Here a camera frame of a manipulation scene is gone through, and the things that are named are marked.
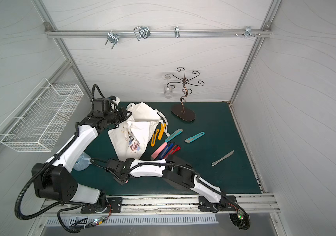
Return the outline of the red utility knife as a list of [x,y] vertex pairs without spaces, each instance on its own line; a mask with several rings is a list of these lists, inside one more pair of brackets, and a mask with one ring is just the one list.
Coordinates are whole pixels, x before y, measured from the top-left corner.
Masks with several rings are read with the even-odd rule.
[[175,145],[174,147],[172,147],[166,154],[166,156],[164,158],[167,158],[169,155],[174,154],[175,152],[181,150],[181,147],[178,145]]

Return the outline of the white printed canvas tote bag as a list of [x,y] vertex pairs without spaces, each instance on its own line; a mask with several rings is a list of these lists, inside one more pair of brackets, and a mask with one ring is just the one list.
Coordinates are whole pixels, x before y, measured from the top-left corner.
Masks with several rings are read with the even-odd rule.
[[163,113],[143,102],[130,103],[126,109],[132,113],[132,116],[120,123],[118,128],[108,131],[110,141],[120,161],[128,158],[140,159],[157,126],[168,124]]

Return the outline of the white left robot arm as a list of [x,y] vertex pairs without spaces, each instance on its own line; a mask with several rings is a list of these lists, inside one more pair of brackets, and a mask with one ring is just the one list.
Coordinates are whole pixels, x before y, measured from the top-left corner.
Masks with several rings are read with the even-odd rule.
[[37,163],[32,169],[35,194],[60,202],[99,204],[101,191],[76,182],[71,172],[89,144],[110,125],[118,125],[131,116],[115,96],[92,101],[90,113],[75,124],[75,133],[58,153],[47,160],[49,167]]

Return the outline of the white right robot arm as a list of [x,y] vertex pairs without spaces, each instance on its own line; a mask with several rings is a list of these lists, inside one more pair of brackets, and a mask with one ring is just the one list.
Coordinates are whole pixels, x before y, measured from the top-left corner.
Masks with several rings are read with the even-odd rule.
[[191,190],[199,194],[198,209],[203,212],[241,212],[241,207],[220,190],[205,181],[190,164],[175,155],[165,159],[144,161],[129,158],[125,161],[110,159],[105,170],[110,172],[120,185],[130,177],[157,177],[176,189]]

